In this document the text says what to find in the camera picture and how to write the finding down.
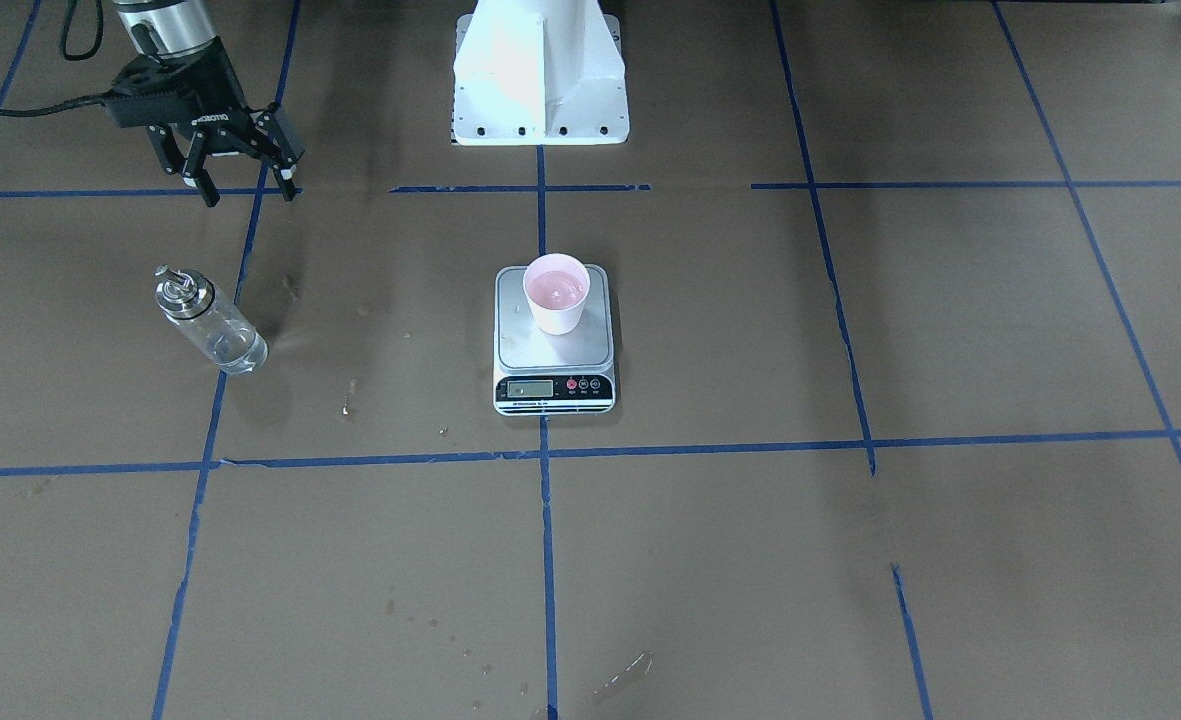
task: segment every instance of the black cable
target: black cable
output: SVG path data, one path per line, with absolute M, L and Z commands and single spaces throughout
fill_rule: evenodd
M 44 114 L 64 113 L 66 110 L 86 109 L 87 105 L 105 104 L 106 99 L 104 94 L 84 94 L 81 97 L 72 97 L 72 99 L 66 102 L 58 102 L 56 105 L 33 110 L 8 110 L 0 107 L 0 114 L 5 118 L 41 118 Z
M 91 55 L 97 54 L 97 50 L 102 50 L 102 35 L 104 35 L 105 33 L 106 20 L 105 20 L 105 12 L 104 9 L 102 9 L 102 0 L 96 0 L 96 5 L 97 5 L 97 37 L 93 38 L 92 40 L 92 47 L 90 47 L 87 53 L 78 53 L 72 55 L 65 50 L 65 44 L 70 39 L 70 24 L 73 22 L 74 20 L 74 8 L 78 8 L 79 0 L 68 0 L 68 4 L 65 4 L 65 18 L 61 20 L 61 40 L 59 44 L 59 50 L 61 51 L 61 58 L 65 58 L 66 60 L 71 61 L 87 60 L 89 58 L 91 58 Z

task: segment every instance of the robotic arm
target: robotic arm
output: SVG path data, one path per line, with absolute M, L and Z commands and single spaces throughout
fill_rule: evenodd
M 211 155 L 261 161 L 283 199 L 293 199 L 305 148 L 278 102 L 248 106 L 203 0 L 111 1 L 138 53 L 102 96 L 115 124 L 145 127 L 164 172 L 196 186 L 209 208 L 220 199 L 203 168 Z M 189 142 L 184 156 L 177 135 Z

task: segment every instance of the clear liquid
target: clear liquid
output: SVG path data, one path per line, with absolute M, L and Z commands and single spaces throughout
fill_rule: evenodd
M 220 334 L 207 347 L 207 355 L 228 375 L 252 373 L 269 354 L 265 339 L 250 325 Z
M 585 299 L 586 288 L 576 275 L 552 270 L 531 279 L 529 293 L 531 301 L 548 310 L 567 310 Z

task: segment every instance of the floor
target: floor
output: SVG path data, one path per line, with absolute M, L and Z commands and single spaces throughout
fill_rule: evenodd
M 1181 4 L 616 4 L 631 138 L 546 150 L 448 142 L 468 0 L 210 6 L 296 201 L 0 118 L 0 719 L 1181 716 Z M 130 57 L 63 8 L 5 105 Z M 607 415 L 489 405 L 546 250 Z

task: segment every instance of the liquid spill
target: liquid spill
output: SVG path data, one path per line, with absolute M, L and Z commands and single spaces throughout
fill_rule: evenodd
M 608 698 L 616 696 L 616 694 L 626 689 L 628 685 L 641 682 L 641 680 L 648 675 L 651 669 L 653 669 L 653 653 L 650 650 L 639 653 L 639 657 L 637 657 L 634 662 L 631 662 L 625 670 L 613 675 L 613 679 L 608 680 L 607 683 L 603 683 L 602 688 L 596 689 L 594 692 L 594 696 L 590 698 L 590 701 L 594 705 L 599 705 L 600 702 L 608 700 Z
M 52 478 L 43 478 L 41 482 L 37 484 L 37 486 L 24 489 L 17 495 L 20 497 L 34 497 L 37 495 L 41 495 L 41 492 L 45 491 L 45 489 L 47 489 L 47 484 L 50 484 L 51 482 Z
M 296 279 L 292 275 L 283 275 L 283 289 L 288 292 L 288 297 L 296 302 L 301 300 L 301 293 L 296 292 Z
M 358 378 L 351 378 L 351 387 L 346 391 L 346 402 L 342 402 L 342 418 L 352 419 L 354 410 L 351 401 L 354 400 L 354 391 L 358 388 Z

